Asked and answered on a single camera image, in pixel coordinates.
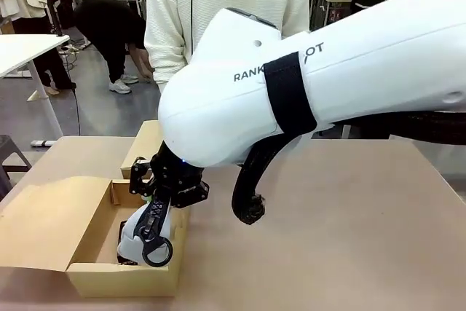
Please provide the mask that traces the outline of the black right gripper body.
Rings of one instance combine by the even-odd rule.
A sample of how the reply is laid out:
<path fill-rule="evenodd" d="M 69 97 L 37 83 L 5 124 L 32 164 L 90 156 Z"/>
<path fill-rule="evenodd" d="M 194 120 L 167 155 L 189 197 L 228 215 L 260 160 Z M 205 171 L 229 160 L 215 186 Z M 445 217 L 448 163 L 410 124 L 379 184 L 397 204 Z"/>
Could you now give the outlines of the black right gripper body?
<path fill-rule="evenodd" d="M 158 197 L 163 190 L 178 193 L 196 186 L 202 179 L 203 168 L 190 165 L 176 156 L 163 141 L 158 152 L 151 158 L 151 186 Z"/>

